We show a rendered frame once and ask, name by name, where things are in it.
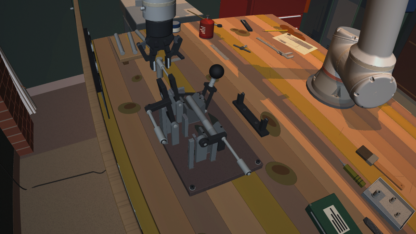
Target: blue and white container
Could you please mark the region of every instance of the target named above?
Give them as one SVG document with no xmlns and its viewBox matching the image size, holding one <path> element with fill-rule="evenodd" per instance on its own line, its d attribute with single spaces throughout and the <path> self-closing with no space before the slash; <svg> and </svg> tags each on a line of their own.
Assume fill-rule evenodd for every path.
<svg viewBox="0 0 416 234">
<path fill-rule="evenodd" d="M 181 31 L 181 22 L 173 21 L 173 32 L 180 32 Z"/>
</svg>

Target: black cable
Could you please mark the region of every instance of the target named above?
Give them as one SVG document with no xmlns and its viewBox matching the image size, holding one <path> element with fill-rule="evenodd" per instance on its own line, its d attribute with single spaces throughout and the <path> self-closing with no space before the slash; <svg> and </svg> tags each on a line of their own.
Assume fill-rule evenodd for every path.
<svg viewBox="0 0 416 234">
<path fill-rule="evenodd" d="M 15 181 L 15 179 L 13 179 L 13 177 L 9 174 L 9 172 L 3 167 L 3 165 L 0 163 L 0 165 L 1 165 L 1 167 L 6 171 L 6 173 L 10 176 L 10 178 L 12 178 L 12 180 L 17 184 L 17 185 L 19 185 L 19 187 L 21 188 L 21 189 L 23 189 L 23 190 L 27 190 L 27 189 L 24 189 L 24 188 L 22 188 L 22 186 L 20 186 L 20 184 L 18 184 L 16 181 Z"/>
<path fill-rule="evenodd" d="M 71 179 L 71 178 L 78 177 L 78 176 L 82 176 L 82 175 L 86 175 L 86 174 L 89 174 L 89 173 L 103 174 L 105 171 L 106 170 L 104 170 L 103 172 L 94 172 L 94 171 L 92 171 L 92 172 L 87 172 L 87 173 L 79 174 L 79 175 L 76 175 L 76 176 L 71 176 L 71 177 L 68 177 L 68 178 L 65 178 L 65 179 Z M 65 180 L 65 179 L 59 179 L 59 180 L 55 180 L 55 181 L 52 181 L 52 182 L 49 182 L 49 183 L 39 184 L 39 185 L 36 185 L 35 187 L 32 187 L 32 188 L 36 188 L 36 187 L 39 187 L 39 186 L 42 186 L 42 185 L 47 185 L 47 184 L 55 183 L 55 182 L 62 181 L 62 180 Z"/>
</svg>

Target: brown base plate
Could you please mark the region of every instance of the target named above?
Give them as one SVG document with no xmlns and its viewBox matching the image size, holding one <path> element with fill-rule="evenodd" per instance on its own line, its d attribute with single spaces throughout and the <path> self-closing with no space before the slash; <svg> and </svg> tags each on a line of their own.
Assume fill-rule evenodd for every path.
<svg viewBox="0 0 416 234">
<path fill-rule="evenodd" d="M 221 123 L 224 130 L 227 132 L 228 143 L 230 143 L 237 155 L 244 160 L 248 168 L 250 168 L 252 172 L 262 168 L 263 163 L 260 162 L 259 165 L 255 163 L 259 158 L 214 100 L 211 100 L 208 112 L 205 114 L 207 119 L 210 120 L 208 113 L 216 117 Z M 156 123 L 159 125 L 159 111 L 153 112 L 153 116 Z M 179 144 L 172 146 L 171 134 L 168 134 L 167 139 L 169 144 L 164 145 L 189 196 L 193 196 L 244 176 L 243 171 L 237 164 L 237 160 L 227 146 L 224 150 L 217 152 L 215 161 L 211 162 L 209 160 L 208 153 L 206 160 L 198 163 L 194 161 L 194 168 L 188 168 L 188 139 L 193 138 L 193 133 L 198 136 L 195 125 L 202 125 L 202 123 L 198 121 L 190 124 L 188 128 L 189 137 L 184 137 L 181 131 L 182 123 L 179 123 Z M 195 186 L 194 190 L 190 190 L 189 187 L 191 185 Z"/>
</svg>

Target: green box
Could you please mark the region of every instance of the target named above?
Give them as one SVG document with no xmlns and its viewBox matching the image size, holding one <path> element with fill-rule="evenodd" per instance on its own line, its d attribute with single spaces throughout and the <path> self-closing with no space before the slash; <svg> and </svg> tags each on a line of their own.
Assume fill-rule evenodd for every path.
<svg viewBox="0 0 416 234">
<path fill-rule="evenodd" d="M 306 207 L 320 234 L 362 234 L 335 193 Z"/>
</svg>

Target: wooden tabletop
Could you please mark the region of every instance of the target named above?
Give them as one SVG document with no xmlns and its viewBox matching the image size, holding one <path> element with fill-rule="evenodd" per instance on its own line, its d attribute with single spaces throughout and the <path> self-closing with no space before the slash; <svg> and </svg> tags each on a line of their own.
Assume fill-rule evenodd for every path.
<svg viewBox="0 0 416 234">
<path fill-rule="evenodd" d="M 240 19 L 253 28 L 248 36 L 232 30 L 245 30 Z M 223 27 L 215 27 L 210 40 L 198 36 L 198 22 L 182 24 L 176 35 L 183 38 L 180 52 L 185 59 L 172 63 L 168 72 L 175 76 L 178 87 L 195 92 L 203 90 L 210 66 L 222 65 L 225 74 L 215 83 L 218 91 L 213 100 L 264 166 L 250 176 L 192 197 L 144 111 L 145 105 L 161 100 L 156 73 L 143 58 L 123 65 L 109 37 L 93 41 L 110 113 L 107 128 L 119 129 L 109 131 L 110 140 L 113 148 L 125 149 L 125 156 L 116 153 L 116 158 L 143 233 L 318 234 L 305 208 L 332 193 L 364 234 L 372 233 L 363 223 L 364 217 L 370 218 L 384 234 L 396 233 L 361 194 L 382 177 L 409 204 L 416 204 L 416 188 L 412 189 L 416 180 L 416 118 L 394 99 L 373 109 L 354 106 L 346 110 L 314 99 L 306 88 L 306 79 L 321 68 L 327 50 L 273 15 L 215 22 Z M 289 26 L 318 49 L 303 55 L 273 39 L 284 32 L 263 32 L 280 25 Z M 283 52 L 293 52 L 294 57 L 284 58 L 256 37 Z M 251 53 L 233 44 L 248 45 L 246 49 Z M 245 104 L 258 118 L 265 111 L 276 118 L 281 128 L 279 136 L 260 137 L 251 127 L 232 104 L 241 92 L 245 93 Z M 119 112 L 119 106 L 127 102 L 137 103 L 141 109 L 134 114 Z M 106 119 L 106 110 L 102 108 Z M 355 153 L 362 145 L 406 186 L 403 191 Z M 365 187 L 360 188 L 353 181 L 339 159 L 363 178 Z M 274 181 L 266 172 L 270 162 L 291 168 L 297 176 L 296 183 L 282 185 Z M 414 230 L 416 217 L 398 233 Z"/>
</svg>

